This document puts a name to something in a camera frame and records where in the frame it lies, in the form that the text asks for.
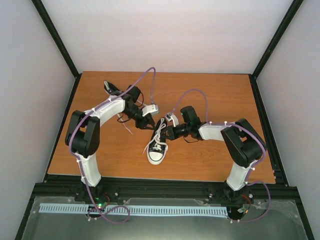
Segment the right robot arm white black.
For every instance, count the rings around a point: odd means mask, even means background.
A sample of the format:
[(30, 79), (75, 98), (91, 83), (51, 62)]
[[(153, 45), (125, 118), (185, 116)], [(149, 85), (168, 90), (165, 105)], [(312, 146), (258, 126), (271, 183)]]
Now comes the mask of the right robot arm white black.
[(179, 123), (173, 113), (168, 113), (165, 118), (172, 122), (172, 125), (163, 129), (160, 135), (171, 141), (191, 136), (197, 141), (224, 142), (233, 160), (226, 184), (232, 191), (241, 190), (248, 183), (255, 165), (267, 155), (264, 140), (244, 118), (224, 123), (201, 121), (192, 106), (182, 108), (180, 113), (184, 123)]

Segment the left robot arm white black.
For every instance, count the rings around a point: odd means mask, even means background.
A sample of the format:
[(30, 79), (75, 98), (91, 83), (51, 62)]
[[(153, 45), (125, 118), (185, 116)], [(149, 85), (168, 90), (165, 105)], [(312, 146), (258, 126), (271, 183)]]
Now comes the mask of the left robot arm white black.
[(141, 130), (154, 130), (155, 122), (152, 115), (159, 112), (159, 107), (152, 103), (140, 108), (136, 105), (141, 90), (130, 85), (127, 91), (119, 90), (110, 82), (104, 82), (104, 89), (109, 98), (95, 108), (79, 111), (75, 110), (70, 118), (65, 136), (65, 144), (70, 146), (75, 155), (81, 172), (81, 181), (89, 187), (86, 195), (92, 201), (103, 198), (104, 188), (98, 183), (101, 174), (98, 170), (96, 152), (100, 145), (101, 126), (113, 116), (120, 113), (135, 121), (135, 127)]

